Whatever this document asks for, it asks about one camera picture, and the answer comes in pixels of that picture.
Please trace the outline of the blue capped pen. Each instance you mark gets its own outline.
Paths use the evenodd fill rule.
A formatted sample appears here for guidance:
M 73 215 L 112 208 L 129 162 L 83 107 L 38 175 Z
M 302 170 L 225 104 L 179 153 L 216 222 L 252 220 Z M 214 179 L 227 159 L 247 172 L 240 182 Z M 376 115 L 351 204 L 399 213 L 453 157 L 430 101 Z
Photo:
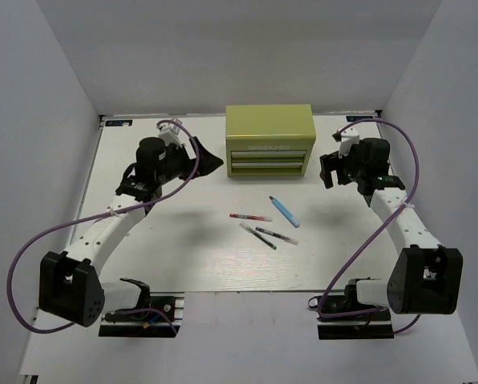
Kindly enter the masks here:
M 273 196 L 269 197 L 271 203 L 274 207 L 295 227 L 300 227 L 299 220 L 295 217 L 295 215 L 277 198 Z

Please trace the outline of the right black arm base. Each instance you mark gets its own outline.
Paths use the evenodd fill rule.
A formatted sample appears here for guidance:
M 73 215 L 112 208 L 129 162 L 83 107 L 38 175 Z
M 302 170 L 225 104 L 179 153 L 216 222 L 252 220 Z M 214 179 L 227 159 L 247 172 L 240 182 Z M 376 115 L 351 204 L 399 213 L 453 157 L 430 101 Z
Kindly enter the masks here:
M 374 309 L 359 304 L 352 294 L 332 294 L 323 305 L 323 314 L 342 314 Z M 318 339 L 373 340 L 394 338 L 391 315 L 388 310 L 337 318 L 317 318 Z

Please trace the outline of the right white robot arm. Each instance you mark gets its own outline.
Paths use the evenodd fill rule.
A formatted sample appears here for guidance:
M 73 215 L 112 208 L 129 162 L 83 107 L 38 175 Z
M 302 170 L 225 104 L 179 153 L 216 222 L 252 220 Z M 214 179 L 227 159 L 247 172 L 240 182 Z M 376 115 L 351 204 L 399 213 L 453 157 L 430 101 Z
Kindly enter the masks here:
M 356 183 L 368 206 L 385 223 L 399 257 L 388 280 L 352 279 L 343 307 L 361 319 L 372 308 L 397 314 L 452 314 L 459 297 L 462 254 L 435 238 L 410 207 L 403 182 L 388 173 L 390 145 L 380 138 L 338 137 L 339 150 L 320 158 L 327 188 Z

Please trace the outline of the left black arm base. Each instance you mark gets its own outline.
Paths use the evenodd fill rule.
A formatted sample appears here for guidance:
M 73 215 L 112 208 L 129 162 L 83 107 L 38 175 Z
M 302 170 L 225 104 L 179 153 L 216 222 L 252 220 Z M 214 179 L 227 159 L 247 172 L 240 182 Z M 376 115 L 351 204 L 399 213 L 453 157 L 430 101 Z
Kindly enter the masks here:
M 183 320 L 184 293 L 151 294 L 147 310 L 118 310 L 105 314 L 99 324 L 101 338 L 175 338 Z

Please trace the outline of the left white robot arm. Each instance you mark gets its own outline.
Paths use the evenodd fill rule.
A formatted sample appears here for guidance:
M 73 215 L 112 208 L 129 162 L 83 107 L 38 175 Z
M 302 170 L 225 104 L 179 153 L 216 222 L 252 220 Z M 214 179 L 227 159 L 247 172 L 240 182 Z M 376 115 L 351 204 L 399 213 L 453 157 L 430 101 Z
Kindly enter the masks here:
M 132 228 L 162 197 L 162 187 L 178 178 L 184 182 L 211 174 L 223 160 L 198 140 L 191 144 L 196 158 L 182 145 L 161 138 L 144 138 L 135 162 L 123 174 L 110 203 L 110 215 L 94 221 L 89 230 L 60 253 L 47 253 L 40 263 L 39 308 L 88 327 L 103 314 L 126 311 L 142 319 L 151 312 L 150 288 L 132 278 L 100 282 L 107 260 Z

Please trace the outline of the red gel pen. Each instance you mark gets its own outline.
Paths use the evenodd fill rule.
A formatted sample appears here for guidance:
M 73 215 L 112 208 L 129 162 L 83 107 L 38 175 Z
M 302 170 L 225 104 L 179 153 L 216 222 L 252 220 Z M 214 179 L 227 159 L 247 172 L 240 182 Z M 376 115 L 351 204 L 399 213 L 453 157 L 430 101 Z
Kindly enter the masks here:
M 272 222 L 273 218 L 266 217 L 266 216 L 259 216 L 259 215 L 251 215 L 251 214 L 229 214 L 230 218 L 237 218 L 242 220 L 253 220 L 253 221 L 260 221 L 260 222 Z

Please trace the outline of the green ink refill pen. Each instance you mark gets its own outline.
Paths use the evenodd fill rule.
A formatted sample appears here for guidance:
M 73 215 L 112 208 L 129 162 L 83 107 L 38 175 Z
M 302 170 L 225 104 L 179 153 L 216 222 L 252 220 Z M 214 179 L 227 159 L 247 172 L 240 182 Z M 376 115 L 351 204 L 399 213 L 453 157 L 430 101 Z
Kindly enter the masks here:
M 248 224 L 246 224 L 245 222 L 241 222 L 239 224 L 239 226 L 241 228 L 243 228 L 246 232 L 252 234 L 253 236 L 255 236 L 258 240 L 260 240 L 262 243 L 266 244 L 267 246 L 269 246 L 271 249 L 273 250 L 276 250 L 277 247 L 274 243 L 270 242 L 269 240 L 267 240 L 264 236 L 262 236 L 258 231 L 254 230 L 253 228 L 251 228 Z

